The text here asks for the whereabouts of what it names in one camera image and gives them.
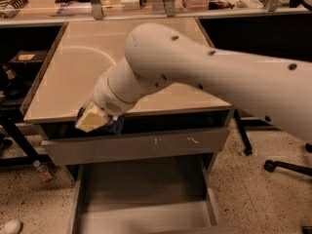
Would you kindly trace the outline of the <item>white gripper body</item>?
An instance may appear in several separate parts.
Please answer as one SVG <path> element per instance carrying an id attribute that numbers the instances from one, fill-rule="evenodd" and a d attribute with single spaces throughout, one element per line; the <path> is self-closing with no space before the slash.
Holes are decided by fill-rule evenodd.
<path id="1" fill-rule="evenodd" d="M 122 58 L 99 76 L 92 101 L 108 115 L 121 116 L 152 92 L 153 83 L 136 75 Z"/>

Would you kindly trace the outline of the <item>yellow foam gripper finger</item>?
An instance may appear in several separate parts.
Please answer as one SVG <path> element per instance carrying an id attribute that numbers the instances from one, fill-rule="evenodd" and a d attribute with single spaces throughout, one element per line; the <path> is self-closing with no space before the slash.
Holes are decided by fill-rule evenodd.
<path id="1" fill-rule="evenodd" d="M 92 101 L 82 107 L 77 115 L 75 127 L 85 133 L 104 126 L 108 122 L 108 115 Z"/>

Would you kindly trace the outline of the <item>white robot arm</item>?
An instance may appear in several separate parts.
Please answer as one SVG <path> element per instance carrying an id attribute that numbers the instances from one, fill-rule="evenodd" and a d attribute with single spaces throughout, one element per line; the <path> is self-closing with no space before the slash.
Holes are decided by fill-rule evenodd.
<path id="1" fill-rule="evenodd" d="M 143 97 L 172 83 L 199 88 L 307 142 L 312 139 L 312 65 L 205 47 L 158 23 L 134 28 L 124 57 L 101 74 L 76 128 L 116 128 Z"/>

